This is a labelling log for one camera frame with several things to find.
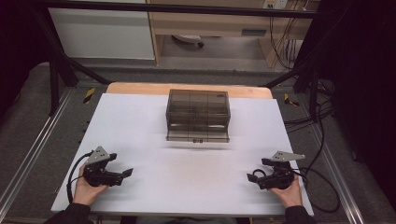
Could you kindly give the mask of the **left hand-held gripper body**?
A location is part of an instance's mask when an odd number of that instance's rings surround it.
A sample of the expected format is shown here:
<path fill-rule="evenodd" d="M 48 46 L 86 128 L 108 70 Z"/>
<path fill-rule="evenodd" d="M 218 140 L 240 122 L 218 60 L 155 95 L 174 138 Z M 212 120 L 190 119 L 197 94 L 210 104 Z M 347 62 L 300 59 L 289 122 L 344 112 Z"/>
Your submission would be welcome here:
<path fill-rule="evenodd" d="M 116 153 L 107 153 L 101 146 L 97 147 L 85 161 L 83 177 L 93 187 L 120 186 L 123 180 L 121 173 L 109 172 L 106 169 L 110 161 L 117 158 Z"/>

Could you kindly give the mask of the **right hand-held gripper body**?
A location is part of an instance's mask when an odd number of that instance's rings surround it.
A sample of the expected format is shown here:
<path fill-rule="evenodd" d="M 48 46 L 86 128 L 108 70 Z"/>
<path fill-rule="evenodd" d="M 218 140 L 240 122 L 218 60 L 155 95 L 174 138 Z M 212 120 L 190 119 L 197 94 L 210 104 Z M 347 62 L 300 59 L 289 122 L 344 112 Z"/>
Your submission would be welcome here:
<path fill-rule="evenodd" d="M 271 166 L 273 173 L 268 176 L 259 177 L 257 183 L 260 189 L 287 189 L 294 180 L 291 161 L 303 160 L 305 155 L 277 151 L 270 159 L 263 158 L 262 164 Z"/>

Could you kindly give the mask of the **dark transparent plastic storage box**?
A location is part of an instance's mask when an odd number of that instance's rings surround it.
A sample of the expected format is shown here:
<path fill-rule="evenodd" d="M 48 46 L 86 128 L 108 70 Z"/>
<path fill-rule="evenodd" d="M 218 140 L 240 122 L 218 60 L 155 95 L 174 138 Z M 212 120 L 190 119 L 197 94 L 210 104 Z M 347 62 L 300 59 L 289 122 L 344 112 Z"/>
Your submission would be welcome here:
<path fill-rule="evenodd" d="M 227 91 L 169 91 L 167 141 L 228 143 L 231 109 Z"/>

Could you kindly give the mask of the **person's right hand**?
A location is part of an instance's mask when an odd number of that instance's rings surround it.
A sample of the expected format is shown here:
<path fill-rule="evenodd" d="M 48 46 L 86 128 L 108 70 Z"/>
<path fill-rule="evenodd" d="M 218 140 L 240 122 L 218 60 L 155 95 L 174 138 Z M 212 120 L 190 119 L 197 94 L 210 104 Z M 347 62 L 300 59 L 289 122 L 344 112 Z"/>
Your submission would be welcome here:
<path fill-rule="evenodd" d="M 286 189 L 272 188 L 269 191 L 275 194 L 285 208 L 303 205 L 302 191 L 297 175 Z"/>

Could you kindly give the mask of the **person's left hand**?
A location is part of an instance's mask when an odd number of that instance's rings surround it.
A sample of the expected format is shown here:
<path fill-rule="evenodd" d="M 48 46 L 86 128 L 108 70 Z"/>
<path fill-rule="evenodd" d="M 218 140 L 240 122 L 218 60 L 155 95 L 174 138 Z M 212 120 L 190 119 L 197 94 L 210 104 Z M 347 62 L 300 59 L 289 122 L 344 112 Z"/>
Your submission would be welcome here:
<path fill-rule="evenodd" d="M 94 201 L 108 189 L 107 185 L 99 187 L 91 186 L 83 177 L 85 166 L 81 166 L 78 171 L 78 180 L 76 182 L 73 203 L 91 206 Z"/>

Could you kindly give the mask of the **white table mat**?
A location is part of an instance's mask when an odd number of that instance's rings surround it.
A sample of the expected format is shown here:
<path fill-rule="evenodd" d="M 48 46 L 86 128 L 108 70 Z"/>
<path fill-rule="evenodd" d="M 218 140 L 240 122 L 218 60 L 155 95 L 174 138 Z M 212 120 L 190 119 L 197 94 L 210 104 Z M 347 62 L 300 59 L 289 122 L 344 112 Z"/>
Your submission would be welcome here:
<path fill-rule="evenodd" d="M 274 99 L 233 98 L 230 140 L 192 143 L 166 138 L 165 95 L 105 93 L 77 156 L 103 147 L 116 154 L 107 170 L 132 170 L 121 185 L 92 205 L 96 214 L 118 216 L 281 216 L 271 192 L 248 181 L 262 159 L 290 151 Z"/>

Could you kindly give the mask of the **yellow black tape marker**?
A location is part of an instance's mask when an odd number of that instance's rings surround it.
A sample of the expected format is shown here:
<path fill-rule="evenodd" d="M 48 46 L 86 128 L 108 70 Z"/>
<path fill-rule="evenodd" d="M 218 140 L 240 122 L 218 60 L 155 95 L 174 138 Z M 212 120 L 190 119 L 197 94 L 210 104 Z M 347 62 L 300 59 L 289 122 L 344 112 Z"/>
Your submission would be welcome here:
<path fill-rule="evenodd" d="M 86 93 L 86 95 L 85 95 L 85 97 L 84 97 L 84 100 L 83 100 L 83 104 L 88 104 L 88 103 L 89 103 L 89 101 L 91 100 L 91 98 L 92 98 L 94 92 L 95 92 L 95 88 L 90 88 L 90 89 L 87 91 L 87 93 Z"/>
<path fill-rule="evenodd" d="M 292 101 L 287 93 L 284 93 L 284 103 L 287 105 L 300 106 L 298 102 Z"/>

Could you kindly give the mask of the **wooden table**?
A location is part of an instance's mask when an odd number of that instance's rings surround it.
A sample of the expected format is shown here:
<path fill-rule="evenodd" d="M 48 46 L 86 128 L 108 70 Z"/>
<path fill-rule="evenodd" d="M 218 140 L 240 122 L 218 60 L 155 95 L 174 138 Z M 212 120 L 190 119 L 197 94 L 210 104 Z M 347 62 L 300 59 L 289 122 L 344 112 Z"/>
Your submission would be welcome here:
<path fill-rule="evenodd" d="M 170 90 L 227 91 L 231 98 L 272 99 L 267 88 L 238 85 L 197 85 L 176 83 L 114 82 L 108 85 L 107 93 L 167 95 Z"/>

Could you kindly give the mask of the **white cabinet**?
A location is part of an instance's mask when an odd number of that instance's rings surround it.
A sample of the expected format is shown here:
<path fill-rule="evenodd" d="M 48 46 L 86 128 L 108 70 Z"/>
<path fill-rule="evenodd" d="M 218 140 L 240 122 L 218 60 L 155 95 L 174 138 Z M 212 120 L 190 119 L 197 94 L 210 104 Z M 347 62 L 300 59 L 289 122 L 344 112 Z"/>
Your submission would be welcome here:
<path fill-rule="evenodd" d="M 65 53 L 73 58 L 155 58 L 147 12 L 50 8 Z"/>

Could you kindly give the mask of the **wooden desk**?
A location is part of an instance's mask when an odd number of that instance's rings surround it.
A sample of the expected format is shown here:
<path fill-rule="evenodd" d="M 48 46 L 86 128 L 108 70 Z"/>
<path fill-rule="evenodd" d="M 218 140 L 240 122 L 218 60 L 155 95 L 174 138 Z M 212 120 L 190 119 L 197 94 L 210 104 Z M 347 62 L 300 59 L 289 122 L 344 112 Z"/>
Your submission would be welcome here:
<path fill-rule="evenodd" d="M 264 0 L 147 0 L 149 4 L 208 7 L 263 8 Z M 304 0 L 288 0 L 284 9 L 301 12 Z M 266 18 L 234 15 L 150 12 L 152 33 L 161 35 L 200 35 L 253 37 L 259 40 L 267 65 L 280 63 L 279 57 L 289 40 L 303 40 L 310 19 Z"/>

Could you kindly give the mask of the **white power strip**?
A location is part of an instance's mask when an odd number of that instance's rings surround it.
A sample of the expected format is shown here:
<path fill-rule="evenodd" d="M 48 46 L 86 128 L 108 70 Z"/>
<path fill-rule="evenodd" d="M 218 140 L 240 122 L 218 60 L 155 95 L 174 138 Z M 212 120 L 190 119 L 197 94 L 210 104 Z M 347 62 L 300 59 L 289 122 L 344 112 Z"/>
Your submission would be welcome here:
<path fill-rule="evenodd" d="M 288 0 L 264 0 L 262 7 L 270 9 L 284 9 L 287 3 Z"/>

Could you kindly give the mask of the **aluminium floor rail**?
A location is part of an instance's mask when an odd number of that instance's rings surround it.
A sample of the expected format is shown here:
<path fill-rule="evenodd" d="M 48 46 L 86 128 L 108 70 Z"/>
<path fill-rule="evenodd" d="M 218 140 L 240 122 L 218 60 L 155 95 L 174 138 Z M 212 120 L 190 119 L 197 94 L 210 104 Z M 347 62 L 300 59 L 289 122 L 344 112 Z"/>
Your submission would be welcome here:
<path fill-rule="evenodd" d="M 21 165 L 19 166 L 15 175 L 10 179 L 7 188 L 3 191 L 0 196 L 0 222 L 5 218 L 9 208 L 13 204 L 15 198 L 17 197 L 21 187 L 32 170 L 32 167 L 35 164 L 35 161 L 39 157 L 42 148 L 46 145 L 54 127 L 56 126 L 60 116 L 64 112 L 66 108 L 71 94 L 74 92 L 74 89 L 66 89 L 59 100 L 59 107 L 50 115 L 43 128 L 40 130 L 38 136 L 35 141 L 29 148 L 29 151 L 25 155 Z"/>
<path fill-rule="evenodd" d="M 324 141 L 324 132 L 320 129 L 318 123 L 312 125 L 312 132 L 316 137 L 319 148 L 321 149 L 320 155 L 322 156 L 325 166 L 328 170 L 329 176 L 337 189 L 341 205 L 346 213 L 346 216 L 350 224 L 364 224 L 364 218 L 361 214 L 361 210 L 357 206 L 352 193 L 344 179 L 341 170 L 337 166 L 334 157 Z"/>

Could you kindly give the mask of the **black metal frame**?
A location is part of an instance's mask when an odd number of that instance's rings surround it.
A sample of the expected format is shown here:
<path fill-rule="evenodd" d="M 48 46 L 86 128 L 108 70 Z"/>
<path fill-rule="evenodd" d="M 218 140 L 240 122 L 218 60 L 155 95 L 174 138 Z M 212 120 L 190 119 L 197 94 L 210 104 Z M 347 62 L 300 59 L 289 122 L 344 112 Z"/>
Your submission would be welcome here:
<path fill-rule="evenodd" d="M 253 9 L 238 7 L 211 7 L 211 6 L 191 6 L 191 5 L 169 5 L 169 4 L 140 4 L 140 3 L 116 3 L 116 2 L 93 2 L 93 1 L 74 1 L 74 0 L 35 0 L 31 11 L 35 21 L 45 35 L 49 48 L 49 73 L 51 90 L 51 113 L 54 113 L 60 106 L 59 80 L 62 79 L 67 86 L 74 87 L 78 84 L 78 79 L 74 73 L 78 70 L 88 77 L 101 84 L 109 85 L 110 80 L 101 77 L 70 58 L 61 46 L 57 32 L 50 28 L 47 19 L 44 18 L 43 10 L 47 8 L 66 8 L 66 9 L 88 9 L 88 10 L 107 10 L 107 11 L 132 11 L 132 12 L 154 12 L 154 13 L 173 13 L 173 14 L 198 14 L 216 16 L 236 16 L 236 17 L 259 17 L 273 20 L 281 19 L 305 19 L 314 22 L 328 21 L 332 25 L 328 27 L 326 33 L 306 55 L 301 63 L 287 74 L 278 77 L 264 85 L 267 89 L 272 89 L 276 85 L 288 80 L 296 75 L 301 76 L 305 71 L 313 72 L 318 70 L 325 54 L 325 48 L 330 45 L 335 38 L 336 30 L 340 22 L 345 17 L 347 10 L 334 11 L 296 11 L 286 9 Z"/>

